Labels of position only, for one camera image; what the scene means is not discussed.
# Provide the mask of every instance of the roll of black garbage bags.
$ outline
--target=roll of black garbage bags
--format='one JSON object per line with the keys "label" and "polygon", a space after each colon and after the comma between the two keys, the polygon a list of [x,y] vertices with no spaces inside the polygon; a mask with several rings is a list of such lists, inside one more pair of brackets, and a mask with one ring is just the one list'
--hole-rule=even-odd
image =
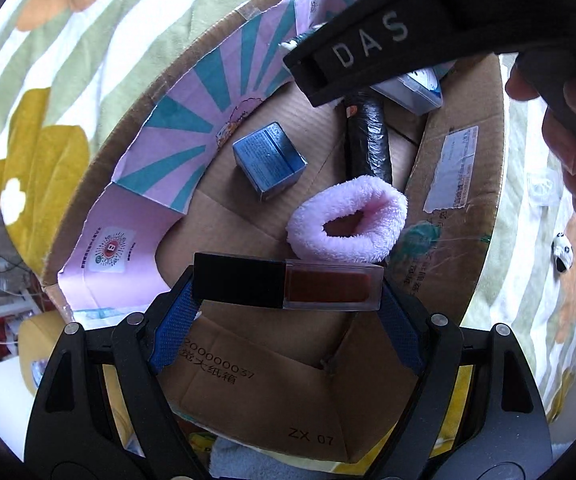
{"label": "roll of black garbage bags", "polygon": [[344,105],[346,179],[372,175],[392,184],[383,97],[372,89],[358,90],[344,97]]}

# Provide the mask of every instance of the silver rivet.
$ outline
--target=silver rivet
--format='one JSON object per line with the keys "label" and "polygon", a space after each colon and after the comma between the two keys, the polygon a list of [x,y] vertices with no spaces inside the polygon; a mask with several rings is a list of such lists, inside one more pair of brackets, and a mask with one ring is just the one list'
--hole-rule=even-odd
{"label": "silver rivet", "polygon": [[495,330],[499,335],[510,335],[510,328],[508,325],[504,325],[503,323],[499,323],[495,326]]}
{"label": "silver rivet", "polygon": [[133,312],[132,314],[128,314],[126,318],[126,323],[129,325],[139,325],[143,321],[143,314],[141,312]]}
{"label": "silver rivet", "polygon": [[448,318],[444,316],[444,314],[433,314],[430,321],[433,322],[433,325],[437,326],[446,326],[448,324]]}
{"label": "silver rivet", "polygon": [[63,329],[66,334],[74,334],[77,330],[79,330],[79,323],[68,323]]}

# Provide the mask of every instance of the pink fluffy headband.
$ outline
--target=pink fluffy headband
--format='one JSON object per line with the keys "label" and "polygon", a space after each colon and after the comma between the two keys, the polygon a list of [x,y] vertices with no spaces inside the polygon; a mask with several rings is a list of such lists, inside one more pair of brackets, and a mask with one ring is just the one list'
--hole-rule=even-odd
{"label": "pink fluffy headband", "polygon": [[[324,224],[364,213],[350,237],[331,237]],[[395,245],[406,222],[408,201],[375,176],[360,176],[329,187],[304,202],[286,226],[288,243],[303,260],[374,264]]]}

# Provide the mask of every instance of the blue gripper pad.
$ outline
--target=blue gripper pad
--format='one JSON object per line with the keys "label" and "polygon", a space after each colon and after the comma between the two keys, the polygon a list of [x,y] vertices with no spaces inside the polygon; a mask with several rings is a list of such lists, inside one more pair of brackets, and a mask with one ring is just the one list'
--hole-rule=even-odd
{"label": "blue gripper pad", "polygon": [[382,306],[378,310],[378,315],[399,360],[415,375],[420,376],[426,368],[426,363],[419,352],[419,335],[385,282],[382,286]]}
{"label": "blue gripper pad", "polygon": [[183,344],[200,304],[193,298],[193,280],[188,280],[155,331],[155,348],[150,358],[152,370],[158,374],[171,364]]}

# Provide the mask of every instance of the small blue cube box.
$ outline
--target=small blue cube box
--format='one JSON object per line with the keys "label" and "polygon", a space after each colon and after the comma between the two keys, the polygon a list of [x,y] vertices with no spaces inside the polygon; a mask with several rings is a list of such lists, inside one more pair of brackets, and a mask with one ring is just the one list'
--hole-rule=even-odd
{"label": "small blue cube box", "polygon": [[232,151],[260,201],[295,184],[308,164],[279,123],[268,124],[239,139],[233,143]]}

